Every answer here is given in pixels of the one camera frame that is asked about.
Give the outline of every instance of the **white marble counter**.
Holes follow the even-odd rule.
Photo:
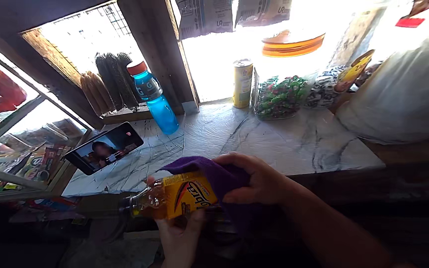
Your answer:
[[[132,122],[144,144],[91,176],[77,170],[63,196],[140,191],[143,179],[179,157],[214,158],[229,151],[258,156],[286,175],[385,165],[328,110],[301,109],[290,119],[260,121],[248,109],[221,103],[202,105],[200,113],[178,121],[180,128],[169,136],[154,120]]]

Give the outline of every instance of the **purple cloth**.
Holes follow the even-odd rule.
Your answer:
[[[227,192],[249,185],[249,174],[234,165],[220,166],[202,156],[189,156],[181,157],[161,169],[172,174],[201,170],[210,182],[221,207],[241,236],[253,232],[255,225],[265,220],[269,211],[272,210],[272,206],[263,204],[226,204],[222,202]]]

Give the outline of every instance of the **orange bottle cap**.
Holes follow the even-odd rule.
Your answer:
[[[141,62],[139,64],[131,62],[127,65],[127,70],[128,70],[128,73],[130,75],[137,75],[137,74],[140,74],[140,73],[142,73],[148,69],[147,69],[147,65],[145,64],[145,62]]]
[[[289,30],[280,32],[277,36],[263,40],[263,55],[268,57],[295,57],[316,51],[322,46],[325,34],[316,38],[293,42]]]

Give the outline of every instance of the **candy jar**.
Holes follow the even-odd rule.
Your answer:
[[[324,34],[296,40],[285,30],[263,40],[262,56],[254,60],[251,104],[260,119],[289,118],[301,107],[319,72],[318,49]]]

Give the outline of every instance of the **plastic bottle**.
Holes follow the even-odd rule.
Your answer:
[[[218,198],[201,172],[188,172],[154,181],[135,196],[123,198],[121,212],[155,219],[172,219],[216,204]]]
[[[163,89],[158,80],[147,69],[145,62],[127,65],[129,74],[134,78],[135,87],[142,100],[147,102],[153,119],[166,135],[175,132],[178,127],[175,113],[163,95]]]

